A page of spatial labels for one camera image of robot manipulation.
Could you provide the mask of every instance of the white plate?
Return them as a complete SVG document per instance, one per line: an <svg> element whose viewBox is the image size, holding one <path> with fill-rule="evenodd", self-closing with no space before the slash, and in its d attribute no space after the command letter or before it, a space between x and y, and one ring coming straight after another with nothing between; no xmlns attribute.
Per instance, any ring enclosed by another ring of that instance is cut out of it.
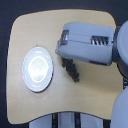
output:
<svg viewBox="0 0 128 128"><path fill-rule="evenodd" d="M23 62L22 75L27 87L34 91L44 90L51 81L53 73L52 59L41 47L31 49Z"/></svg>

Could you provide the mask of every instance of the table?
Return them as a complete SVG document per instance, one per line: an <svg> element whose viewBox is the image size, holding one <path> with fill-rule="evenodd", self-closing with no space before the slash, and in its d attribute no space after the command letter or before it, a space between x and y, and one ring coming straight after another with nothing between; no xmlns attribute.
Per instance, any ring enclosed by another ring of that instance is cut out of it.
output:
<svg viewBox="0 0 128 128"><path fill-rule="evenodd" d="M63 25L72 21L116 27L110 14L89 10L42 11L15 20L7 61L7 116L10 123L25 123L62 111L111 118L114 100L123 89L123 79L116 64L105 67L75 61L80 82L74 83L55 54ZM22 77L24 57L36 46L49 52L54 65L53 79L41 93L30 91Z"/></svg>

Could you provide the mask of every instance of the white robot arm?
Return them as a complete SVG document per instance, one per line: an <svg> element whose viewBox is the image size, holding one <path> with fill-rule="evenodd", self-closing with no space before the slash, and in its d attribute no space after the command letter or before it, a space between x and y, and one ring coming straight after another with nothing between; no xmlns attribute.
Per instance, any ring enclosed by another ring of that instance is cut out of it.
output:
<svg viewBox="0 0 128 128"><path fill-rule="evenodd" d="M111 65L117 63L122 76L128 79L128 21L119 32L108 26L71 22L65 24L56 53L66 59ZM128 128L128 87L113 105L111 128Z"/></svg>

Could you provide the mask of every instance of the tabletop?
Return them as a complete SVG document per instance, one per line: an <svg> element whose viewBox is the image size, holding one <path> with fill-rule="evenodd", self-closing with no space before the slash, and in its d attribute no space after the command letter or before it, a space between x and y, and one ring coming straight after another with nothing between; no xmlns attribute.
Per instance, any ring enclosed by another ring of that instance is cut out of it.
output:
<svg viewBox="0 0 128 128"><path fill-rule="evenodd" d="M57 40L68 22L110 26L113 17L100 11L54 10L23 15L12 26L7 61L7 116L12 124L29 122L55 112L77 111L110 119L115 98L123 89L116 64L110 67L75 61L80 82L74 83L55 54ZM34 93L25 85L22 64L29 50L45 48L53 61L53 78L45 91Z"/></svg>

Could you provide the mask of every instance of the gray floor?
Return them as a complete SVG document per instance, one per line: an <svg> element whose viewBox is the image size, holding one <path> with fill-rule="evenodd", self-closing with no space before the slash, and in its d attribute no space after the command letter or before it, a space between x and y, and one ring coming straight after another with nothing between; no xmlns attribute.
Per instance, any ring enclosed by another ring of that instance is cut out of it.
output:
<svg viewBox="0 0 128 128"><path fill-rule="evenodd" d="M0 0L0 128L28 128L7 120L6 66L11 27L23 14L53 9L90 9L109 12L118 26L128 19L126 0Z"/></svg>

